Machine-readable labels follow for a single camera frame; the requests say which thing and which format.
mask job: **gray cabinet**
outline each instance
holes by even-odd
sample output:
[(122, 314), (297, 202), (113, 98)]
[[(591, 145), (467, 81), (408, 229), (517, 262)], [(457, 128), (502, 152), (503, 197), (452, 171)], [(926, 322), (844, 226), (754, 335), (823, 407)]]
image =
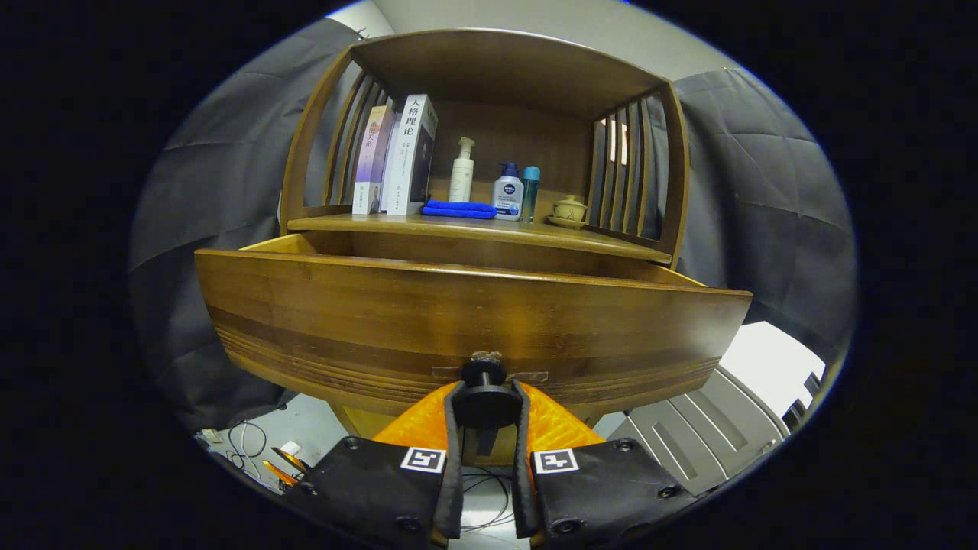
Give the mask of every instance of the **gray cabinet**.
[(610, 438), (633, 437), (694, 494), (740, 473), (787, 427), (723, 368), (703, 388), (629, 411)]

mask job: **pump dispenser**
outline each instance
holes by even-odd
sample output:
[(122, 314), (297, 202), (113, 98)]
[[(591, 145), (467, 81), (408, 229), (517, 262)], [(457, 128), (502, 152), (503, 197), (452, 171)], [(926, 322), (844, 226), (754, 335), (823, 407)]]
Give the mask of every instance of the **pump dispenser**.
[(492, 201), (496, 208), (496, 219), (518, 220), (523, 206), (523, 182), (516, 177), (515, 162), (500, 162), (503, 175), (496, 180), (492, 189)]
[(471, 159), (475, 142), (464, 137), (459, 140), (459, 157), (452, 162), (452, 179), (448, 186), (449, 203), (467, 203), (472, 192), (472, 173), (475, 162)]

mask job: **open drawer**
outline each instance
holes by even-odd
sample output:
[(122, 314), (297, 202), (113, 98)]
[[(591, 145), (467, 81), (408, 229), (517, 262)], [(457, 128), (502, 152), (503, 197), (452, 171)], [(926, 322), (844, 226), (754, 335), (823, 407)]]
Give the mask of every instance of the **open drawer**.
[(384, 415), (478, 350), (582, 418), (695, 390), (751, 299), (635, 258), (419, 234), (309, 231), (196, 260), (233, 362)]

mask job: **folded cloth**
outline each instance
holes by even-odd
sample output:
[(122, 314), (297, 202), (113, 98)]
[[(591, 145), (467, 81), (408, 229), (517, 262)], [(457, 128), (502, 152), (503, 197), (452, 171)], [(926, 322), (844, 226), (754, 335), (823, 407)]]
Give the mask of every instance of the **folded cloth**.
[(495, 212), (496, 208), (492, 205), (483, 203), (442, 203), (441, 201), (428, 201), (426, 206), (441, 208), (443, 210), (475, 210), (479, 212)]
[[(464, 205), (466, 203), (456, 203), (457, 205)], [(450, 216), (450, 217), (474, 217), (478, 219), (492, 219), (496, 217), (496, 211), (486, 210), (454, 210), (449, 208), (432, 208), (431, 206), (425, 206), (422, 208), (422, 214), (428, 216)]]

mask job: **orange padding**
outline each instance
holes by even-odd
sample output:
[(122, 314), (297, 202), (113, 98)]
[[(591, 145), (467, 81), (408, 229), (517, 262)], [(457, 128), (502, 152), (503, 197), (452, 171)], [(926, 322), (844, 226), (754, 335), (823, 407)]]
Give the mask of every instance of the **orange padding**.
[(374, 437), (379, 443), (426, 449), (448, 449), (445, 395), (461, 382), (453, 382), (429, 393), (401, 413)]
[(527, 454), (534, 451), (567, 449), (604, 443), (604, 439), (588, 428), (570, 411), (547, 394), (524, 383), (523, 391), (530, 398), (530, 426), (526, 436)]

